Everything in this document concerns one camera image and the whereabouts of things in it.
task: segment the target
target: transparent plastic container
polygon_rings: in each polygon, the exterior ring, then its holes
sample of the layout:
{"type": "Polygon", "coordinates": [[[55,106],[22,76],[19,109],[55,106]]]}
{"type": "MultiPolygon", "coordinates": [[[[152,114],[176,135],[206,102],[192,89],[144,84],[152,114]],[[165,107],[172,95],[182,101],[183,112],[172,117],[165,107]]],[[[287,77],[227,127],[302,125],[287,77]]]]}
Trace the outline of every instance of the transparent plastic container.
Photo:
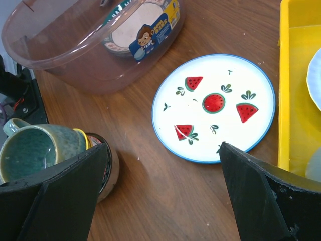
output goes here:
{"type": "Polygon", "coordinates": [[[24,0],[2,41],[21,65],[82,92],[116,92],[145,74],[181,30],[183,0],[24,0]]]}

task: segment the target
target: mug rim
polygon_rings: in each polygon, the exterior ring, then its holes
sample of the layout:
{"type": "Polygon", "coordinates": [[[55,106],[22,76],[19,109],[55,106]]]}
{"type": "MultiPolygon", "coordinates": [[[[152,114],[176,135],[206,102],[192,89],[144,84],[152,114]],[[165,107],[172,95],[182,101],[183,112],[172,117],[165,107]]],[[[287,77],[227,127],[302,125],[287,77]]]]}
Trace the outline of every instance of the mug rim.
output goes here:
{"type": "Polygon", "coordinates": [[[11,136],[9,136],[5,142],[3,143],[1,149],[0,149],[0,185],[5,183],[5,182],[8,182],[8,181],[5,181],[2,177],[2,172],[1,172],[1,160],[2,160],[2,155],[3,155],[3,150],[5,148],[5,146],[12,140],[13,137],[15,137],[16,135],[19,135],[19,133],[23,130],[26,130],[26,129],[38,129],[38,130],[41,130],[43,131],[47,136],[49,136],[49,138],[51,139],[52,143],[54,144],[54,147],[55,147],[55,165],[58,163],[58,155],[57,155],[57,143],[55,141],[55,139],[50,135],[50,133],[45,129],[45,128],[42,128],[42,127],[39,127],[37,125],[29,125],[29,126],[25,126],[25,127],[21,127],[16,133],[13,133],[11,136]]]}

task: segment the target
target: wooden table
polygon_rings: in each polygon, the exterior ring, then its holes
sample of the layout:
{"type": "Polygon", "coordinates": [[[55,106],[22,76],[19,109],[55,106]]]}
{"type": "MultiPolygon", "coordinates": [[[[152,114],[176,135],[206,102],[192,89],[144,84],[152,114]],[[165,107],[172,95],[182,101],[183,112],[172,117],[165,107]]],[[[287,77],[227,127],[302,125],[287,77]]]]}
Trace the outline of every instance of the wooden table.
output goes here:
{"type": "MultiPolygon", "coordinates": [[[[143,78],[113,95],[80,94],[37,74],[51,123],[104,136],[120,157],[113,192],[96,208],[89,240],[239,240],[221,165],[185,161],[157,139],[151,106],[160,84],[193,58],[227,53],[257,64],[278,94],[277,0],[185,0],[185,25],[143,78]]],[[[276,164],[278,113],[250,154],[276,164]]]]}

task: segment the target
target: blue label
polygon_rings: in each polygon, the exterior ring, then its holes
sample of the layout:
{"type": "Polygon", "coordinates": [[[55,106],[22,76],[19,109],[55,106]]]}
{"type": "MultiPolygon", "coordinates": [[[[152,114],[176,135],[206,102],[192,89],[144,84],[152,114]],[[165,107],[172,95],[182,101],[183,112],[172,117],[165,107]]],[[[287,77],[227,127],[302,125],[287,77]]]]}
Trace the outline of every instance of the blue label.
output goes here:
{"type": "Polygon", "coordinates": [[[163,13],[153,25],[144,24],[129,49],[137,62],[150,55],[172,31],[168,15],[163,13]]]}

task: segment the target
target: mug handle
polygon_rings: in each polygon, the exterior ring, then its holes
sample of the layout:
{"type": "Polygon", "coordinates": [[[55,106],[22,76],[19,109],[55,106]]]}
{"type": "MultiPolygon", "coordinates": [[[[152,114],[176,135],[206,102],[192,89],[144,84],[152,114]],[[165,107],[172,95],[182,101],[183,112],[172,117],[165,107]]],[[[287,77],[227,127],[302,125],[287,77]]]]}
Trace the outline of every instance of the mug handle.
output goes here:
{"type": "Polygon", "coordinates": [[[12,118],[5,123],[3,130],[9,137],[16,133],[20,128],[26,126],[30,126],[30,124],[22,119],[12,118]]]}

